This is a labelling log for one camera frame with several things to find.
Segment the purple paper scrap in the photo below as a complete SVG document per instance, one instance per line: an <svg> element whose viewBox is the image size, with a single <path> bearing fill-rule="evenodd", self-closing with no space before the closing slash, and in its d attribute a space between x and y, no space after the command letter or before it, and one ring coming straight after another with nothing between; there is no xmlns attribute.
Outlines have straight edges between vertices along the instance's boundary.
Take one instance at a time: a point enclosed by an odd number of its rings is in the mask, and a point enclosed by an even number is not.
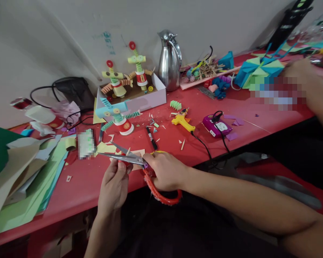
<svg viewBox="0 0 323 258"><path fill-rule="evenodd" d="M237 133L230 133L230 134L226 135L226 138L229 141L232 141L232 140L236 139L237 137L238 137L238 134Z"/></svg>
<svg viewBox="0 0 323 258"><path fill-rule="evenodd" d="M244 125L244 120L243 120L243 119L236 118L236 122L237 122L239 125Z"/></svg>
<svg viewBox="0 0 323 258"><path fill-rule="evenodd" d="M224 115L224 118L227 118L227 119L236 119L235 116L232 116L232 115Z"/></svg>

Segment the hand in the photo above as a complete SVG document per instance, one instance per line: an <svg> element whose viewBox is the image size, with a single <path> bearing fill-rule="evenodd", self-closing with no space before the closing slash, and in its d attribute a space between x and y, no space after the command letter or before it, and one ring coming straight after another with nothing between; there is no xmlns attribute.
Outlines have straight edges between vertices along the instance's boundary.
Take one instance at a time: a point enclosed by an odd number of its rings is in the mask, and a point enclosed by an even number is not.
<svg viewBox="0 0 323 258"><path fill-rule="evenodd" d="M188 166L168 153L145 153L143 158L153 168L157 177L153 184L162 191L174 191L181 188L183 178L187 176Z"/></svg>
<svg viewBox="0 0 323 258"><path fill-rule="evenodd" d="M128 167L123 162L113 159L105 171L98 200L98 214L107 216L122 207L128 193L128 174L133 164Z"/></svg>

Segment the white wall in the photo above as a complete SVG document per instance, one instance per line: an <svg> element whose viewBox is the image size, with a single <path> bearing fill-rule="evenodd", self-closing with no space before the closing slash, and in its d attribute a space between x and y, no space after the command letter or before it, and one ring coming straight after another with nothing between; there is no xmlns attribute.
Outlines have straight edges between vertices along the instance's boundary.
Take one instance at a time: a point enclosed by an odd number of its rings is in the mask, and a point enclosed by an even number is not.
<svg viewBox="0 0 323 258"><path fill-rule="evenodd" d="M36 87L64 76L83 76L95 92L102 84L96 73L107 68L107 59L120 72L135 70L127 62L132 51L125 43L131 40L146 55L149 68L158 66L161 43L156 33L165 28L178 33L183 63L205 55L209 45L219 56L229 50L239 53L265 42L292 2L1 0L0 126L28 121L9 102L28 97ZM302 24L323 13L323 0L315 0L313 6ZM109 54L104 38L96 37L104 31L111 33L116 55ZM45 104L54 101L50 91L35 96Z"/></svg>

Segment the yellow glue gun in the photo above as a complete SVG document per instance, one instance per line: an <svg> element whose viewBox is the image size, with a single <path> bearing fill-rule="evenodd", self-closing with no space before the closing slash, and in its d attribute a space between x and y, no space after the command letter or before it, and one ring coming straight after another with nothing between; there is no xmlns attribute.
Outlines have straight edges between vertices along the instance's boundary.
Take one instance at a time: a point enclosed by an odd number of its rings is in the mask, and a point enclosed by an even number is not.
<svg viewBox="0 0 323 258"><path fill-rule="evenodd" d="M183 109L174 119L171 120L171 123L174 125L181 124L188 132L195 131L195 127L188 124L190 119L186 118L188 114L188 109Z"/></svg>

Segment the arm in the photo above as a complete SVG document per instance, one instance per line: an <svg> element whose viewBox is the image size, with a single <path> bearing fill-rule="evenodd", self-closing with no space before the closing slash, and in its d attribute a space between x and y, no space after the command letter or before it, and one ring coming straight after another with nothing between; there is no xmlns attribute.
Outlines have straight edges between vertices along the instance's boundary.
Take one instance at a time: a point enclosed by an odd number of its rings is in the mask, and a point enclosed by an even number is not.
<svg viewBox="0 0 323 258"><path fill-rule="evenodd" d="M290 64L283 76L296 78L299 90L306 93L306 105L323 125L323 79L316 74L310 61L305 58Z"/></svg>
<svg viewBox="0 0 323 258"><path fill-rule="evenodd" d="M164 191L182 189L209 200L260 230L277 234L298 257L323 257L323 216L270 188L190 168L169 154L145 154L155 170L154 184Z"/></svg>
<svg viewBox="0 0 323 258"><path fill-rule="evenodd" d="M98 212L93 222L85 258L107 258L117 248L121 230L121 207L127 198L128 167L113 159L106 170L98 200Z"/></svg>

